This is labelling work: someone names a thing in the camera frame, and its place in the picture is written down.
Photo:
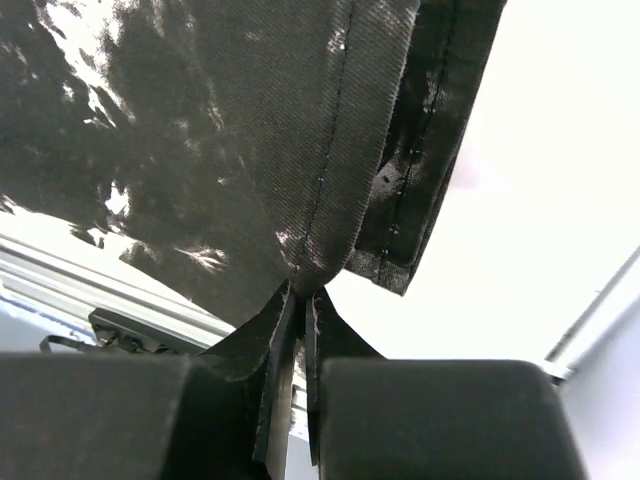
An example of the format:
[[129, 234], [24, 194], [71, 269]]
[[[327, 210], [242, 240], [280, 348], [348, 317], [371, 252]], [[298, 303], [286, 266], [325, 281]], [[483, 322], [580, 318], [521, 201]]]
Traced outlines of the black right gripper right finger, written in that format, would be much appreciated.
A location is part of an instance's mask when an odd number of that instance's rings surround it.
[[522, 360], [391, 360], [305, 304], [312, 463], [323, 479], [583, 479], [552, 378]]

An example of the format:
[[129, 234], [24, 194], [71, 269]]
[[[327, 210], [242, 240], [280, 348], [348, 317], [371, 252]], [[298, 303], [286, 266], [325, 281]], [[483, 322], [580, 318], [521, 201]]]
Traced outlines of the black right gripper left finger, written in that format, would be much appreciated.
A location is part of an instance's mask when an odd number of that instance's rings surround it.
[[296, 299], [195, 356], [5, 353], [5, 479], [281, 479]]

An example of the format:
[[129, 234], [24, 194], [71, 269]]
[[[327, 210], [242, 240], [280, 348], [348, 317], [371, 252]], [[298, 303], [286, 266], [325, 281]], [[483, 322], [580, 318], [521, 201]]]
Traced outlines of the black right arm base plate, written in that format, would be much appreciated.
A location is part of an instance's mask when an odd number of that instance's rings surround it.
[[56, 345], [79, 353], [123, 352], [196, 356], [206, 350], [193, 342], [104, 308], [93, 310], [88, 316], [88, 321], [96, 337], [93, 344], [61, 335], [48, 335], [40, 342], [40, 351], [52, 353], [53, 346]]

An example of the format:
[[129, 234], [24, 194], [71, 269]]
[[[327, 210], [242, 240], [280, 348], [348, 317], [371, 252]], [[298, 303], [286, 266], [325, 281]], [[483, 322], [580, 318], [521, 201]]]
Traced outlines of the black white patterned trousers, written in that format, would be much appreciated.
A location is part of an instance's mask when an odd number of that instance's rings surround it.
[[1, 209], [234, 326], [413, 279], [500, 1], [5, 1]]

